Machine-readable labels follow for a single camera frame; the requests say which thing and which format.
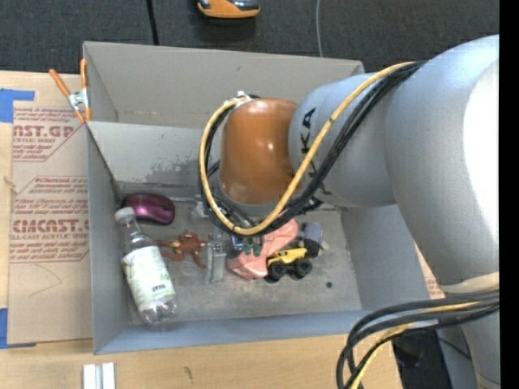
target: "white cable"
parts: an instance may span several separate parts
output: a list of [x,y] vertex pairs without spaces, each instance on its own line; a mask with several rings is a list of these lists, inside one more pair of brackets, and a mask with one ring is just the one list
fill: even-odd
[[315,4],[315,34],[317,35],[317,46],[319,47],[319,56],[323,57],[323,48],[321,47],[321,36],[319,30],[319,10],[320,10],[321,0],[317,0]]

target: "pink object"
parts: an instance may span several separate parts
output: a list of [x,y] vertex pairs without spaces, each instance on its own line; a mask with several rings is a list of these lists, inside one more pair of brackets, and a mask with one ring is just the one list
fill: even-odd
[[264,278],[267,276],[267,258],[277,250],[287,246],[298,236],[298,223],[291,219],[278,230],[268,233],[263,237],[263,248],[259,256],[249,255],[244,252],[232,259],[227,259],[227,267],[247,280]]

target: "yellow toy car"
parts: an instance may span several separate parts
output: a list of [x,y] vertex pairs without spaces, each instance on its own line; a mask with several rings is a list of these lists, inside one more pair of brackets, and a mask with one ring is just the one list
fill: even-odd
[[307,276],[312,263],[306,258],[307,248],[294,248],[291,250],[277,250],[267,259],[267,276],[265,280],[275,283],[285,274],[289,274],[293,280],[301,280]]

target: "black carpet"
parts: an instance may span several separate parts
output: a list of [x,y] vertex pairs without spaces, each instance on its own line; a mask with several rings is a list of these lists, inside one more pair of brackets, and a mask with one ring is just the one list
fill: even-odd
[[[153,0],[160,44],[356,59],[371,72],[500,33],[500,0],[260,1],[255,19],[214,21],[193,0]],[[78,73],[84,41],[151,45],[145,0],[0,0],[1,70]],[[434,338],[399,340],[396,353],[406,389],[449,389]]]

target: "cardboard sheet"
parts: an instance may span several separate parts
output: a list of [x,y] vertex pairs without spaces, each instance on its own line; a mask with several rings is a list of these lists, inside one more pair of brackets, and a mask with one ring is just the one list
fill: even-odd
[[[79,76],[63,80],[79,90]],[[7,343],[88,338],[85,128],[47,74],[0,72],[0,88],[4,121],[12,117],[4,151],[12,167],[2,185],[10,195],[9,252],[4,241],[0,254],[9,261]]]

